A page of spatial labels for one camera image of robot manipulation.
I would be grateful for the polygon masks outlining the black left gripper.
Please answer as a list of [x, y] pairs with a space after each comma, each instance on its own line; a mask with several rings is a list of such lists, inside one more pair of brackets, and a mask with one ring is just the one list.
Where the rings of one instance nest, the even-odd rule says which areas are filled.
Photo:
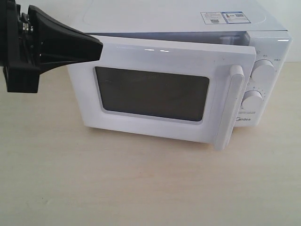
[[[41, 74], [100, 59], [103, 44], [97, 38], [57, 21], [36, 6], [29, 6], [28, 15], [33, 29], [19, 4], [14, 0], [0, 2], [0, 66], [7, 92], [37, 93]], [[32, 33], [39, 68], [31, 52]]]

